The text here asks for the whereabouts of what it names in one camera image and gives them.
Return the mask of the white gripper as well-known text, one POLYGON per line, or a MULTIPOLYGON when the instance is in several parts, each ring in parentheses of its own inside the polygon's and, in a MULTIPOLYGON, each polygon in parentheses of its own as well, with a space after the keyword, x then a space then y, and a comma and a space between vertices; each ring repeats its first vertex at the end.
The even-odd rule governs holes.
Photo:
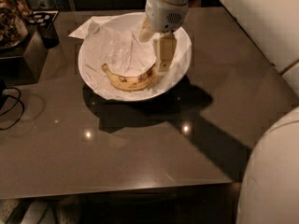
MULTIPOLYGON (((139 35, 140 42, 148 42, 155 33, 176 31, 185 21, 189 0, 147 0, 146 20, 143 20, 139 35)), ((177 46, 173 33, 160 34, 154 40, 156 70, 159 76, 170 69, 177 46)))

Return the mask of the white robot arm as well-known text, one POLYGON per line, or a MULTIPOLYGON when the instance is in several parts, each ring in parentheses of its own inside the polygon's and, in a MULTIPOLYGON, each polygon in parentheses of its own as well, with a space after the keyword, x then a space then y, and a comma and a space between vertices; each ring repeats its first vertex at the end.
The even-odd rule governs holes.
MULTIPOLYGON (((271 63, 255 72, 258 87, 298 93, 299 0, 220 0, 271 63)), ((140 38, 177 30, 188 0, 147 0, 140 38)), ((259 139, 244 174, 236 224, 299 224, 299 108, 274 122, 259 139)))

